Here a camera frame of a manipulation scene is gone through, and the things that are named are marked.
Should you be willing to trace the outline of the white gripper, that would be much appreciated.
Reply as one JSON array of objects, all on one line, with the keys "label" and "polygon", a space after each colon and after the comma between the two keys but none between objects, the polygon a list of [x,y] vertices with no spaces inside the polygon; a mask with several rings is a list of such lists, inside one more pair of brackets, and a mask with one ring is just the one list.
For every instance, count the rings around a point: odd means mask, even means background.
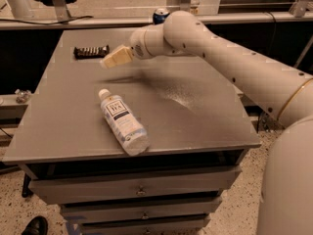
[{"label": "white gripper", "polygon": [[124,45],[116,47],[100,61],[101,66],[110,69],[132,62],[133,55],[138,59],[151,59],[166,56],[170,52],[170,46],[164,39],[162,24],[151,24],[136,29],[129,42],[130,48]]}]

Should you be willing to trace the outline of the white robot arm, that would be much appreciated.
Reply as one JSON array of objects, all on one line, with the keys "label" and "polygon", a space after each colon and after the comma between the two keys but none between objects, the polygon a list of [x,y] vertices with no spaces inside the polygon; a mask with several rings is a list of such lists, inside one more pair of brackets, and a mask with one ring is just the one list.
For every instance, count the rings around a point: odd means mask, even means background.
[{"label": "white robot arm", "polygon": [[135,30],[102,65],[181,53],[204,59],[285,128],[265,166],[256,235],[313,235],[313,76],[217,36],[185,11]]}]

